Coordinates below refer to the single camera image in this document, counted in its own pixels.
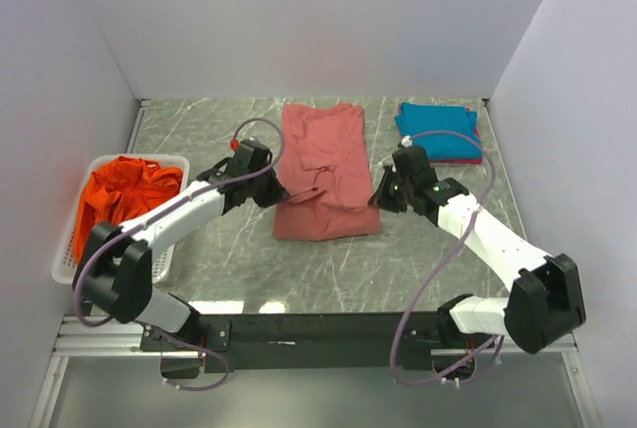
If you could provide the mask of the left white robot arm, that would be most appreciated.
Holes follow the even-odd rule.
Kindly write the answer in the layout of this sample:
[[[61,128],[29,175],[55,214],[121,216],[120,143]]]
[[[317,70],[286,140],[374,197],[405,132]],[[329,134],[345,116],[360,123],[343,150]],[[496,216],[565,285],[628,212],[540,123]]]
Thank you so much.
[[[96,225],[73,281],[74,305],[89,302],[108,320],[139,322],[162,331],[178,350],[199,343],[204,335],[199,312],[154,287],[155,260],[200,226],[248,200],[268,208],[288,196],[268,146],[248,138],[233,141],[232,150],[231,156],[148,213],[119,225]]]

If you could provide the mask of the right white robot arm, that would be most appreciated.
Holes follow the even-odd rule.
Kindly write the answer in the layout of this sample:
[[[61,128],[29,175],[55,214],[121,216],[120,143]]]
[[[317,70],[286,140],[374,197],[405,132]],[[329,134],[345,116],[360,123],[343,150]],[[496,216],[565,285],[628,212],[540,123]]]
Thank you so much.
[[[473,333],[504,335],[535,354],[585,323],[576,263],[518,236],[456,179],[438,178],[423,147],[399,145],[368,203],[427,218],[471,250],[508,291],[505,298],[462,295],[443,305],[436,327],[445,345],[458,347]]]

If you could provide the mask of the salmon pink t-shirt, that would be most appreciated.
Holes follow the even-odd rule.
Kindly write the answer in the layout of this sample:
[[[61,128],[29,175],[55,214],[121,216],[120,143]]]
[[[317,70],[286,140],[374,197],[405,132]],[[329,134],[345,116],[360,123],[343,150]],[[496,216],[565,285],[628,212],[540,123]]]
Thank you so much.
[[[279,179],[290,198],[276,207],[273,236],[319,242],[380,232],[361,106],[285,105]]]

